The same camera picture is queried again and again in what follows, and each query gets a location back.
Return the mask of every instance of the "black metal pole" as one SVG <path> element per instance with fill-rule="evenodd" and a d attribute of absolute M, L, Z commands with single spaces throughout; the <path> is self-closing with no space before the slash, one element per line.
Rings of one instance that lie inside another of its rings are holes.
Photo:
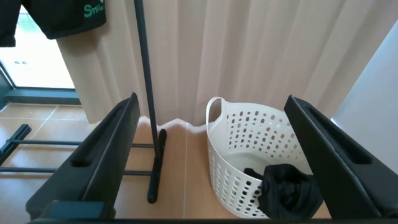
<path fill-rule="evenodd" d="M 16 144 L 41 144 L 41 145 L 60 145 L 60 146 L 79 146 L 79 141 L 44 141 L 44 140 L 18 140 L 8 139 L 6 142 Z M 152 144 L 131 144 L 131 147 L 153 148 Z"/>
<path fill-rule="evenodd" d="M 55 168 L 0 167 L 0 172 L 54 173 Z M 124 175 L 152 175 L 152 171 L 125 170 Z"/>
<path fill-rule="evenodd" d="M 155 146 L 155 158 L 161 160 L 163 155 L 160 151 L 159 140 L 157 137 L 155 103 L 154 103 L 154 94 L 152 92 L 152 80 L 150 77 L 150 65 L 149 65 L 147 32 L 146 32 L 145 17 L 144 17 L 144 5 L 142 3 L 142 0 L 135 0 L 134 4 L 136 6 L 137 29 L 139 36 L 139 45 L 141 48 L 142 68 L 144 69 L 145 88 L 148 99 L 150 127 L 152 129 L 152 137 L 154 139 L 154 146 Z"/>

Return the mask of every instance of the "black clothing in basket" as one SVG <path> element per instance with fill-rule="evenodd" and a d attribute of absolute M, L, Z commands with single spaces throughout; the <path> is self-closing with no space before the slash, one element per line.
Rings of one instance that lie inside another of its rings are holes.
<path fill-rule="evenodd" d="M 244 173 L 262 179 L 259 209 L 269 218 L 312 218 L 323 202 L 313 175 L 290 164 L 266 166 L 264 175 L 246 168 Z"/>

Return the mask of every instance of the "beige curtain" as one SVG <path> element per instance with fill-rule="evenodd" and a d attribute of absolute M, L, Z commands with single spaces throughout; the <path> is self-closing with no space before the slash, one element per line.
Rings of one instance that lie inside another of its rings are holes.
<path fill-rule="evenodd" d="M 134 1 L 105 26 L 58 40 L 89 121 L 132 91 L 147 103 Z M 203 124 L 213 96 L 280 110 L 290 94 L 332 116 L 395 21 L 395 0 L 145 1 L 159 124 Z"/>

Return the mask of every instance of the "white wall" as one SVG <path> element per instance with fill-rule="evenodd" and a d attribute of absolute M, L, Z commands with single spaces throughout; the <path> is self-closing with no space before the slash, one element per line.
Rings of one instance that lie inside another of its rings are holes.
<path fill-rule="evenodd" d="M 398 174 L 398 22 L 332 120 Z"/>

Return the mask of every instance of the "tile floor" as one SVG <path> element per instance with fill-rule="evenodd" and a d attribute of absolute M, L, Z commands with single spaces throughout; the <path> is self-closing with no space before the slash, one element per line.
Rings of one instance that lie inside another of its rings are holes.
<path fill-rule="evenodd" d="M 26 139 L 82 141 L 94 128 L 79 106 L 8 105 L 0 112 L 0 144 L 21 124 L 32 128 Z M 149 177 L 125 176 L 115 209 L 118 218 L 236 218 L 216 199 L 210 184 L 206 130 L 175 120 L 167 130 L 164 166 L 155 204 L 146 202 Z M 150 125 L 141 118 L 134 142 L 151 143 Z M 73 146 L 20 145 L 3 166 L 58 167 Z M 132 149 L 126 169 L 151 170 L 154 152 Z M 0 173 L 0 223 L 26 223 L 25 203 L 49 174 Z M 329 218 L 323 204 L 316 218 Z"/>

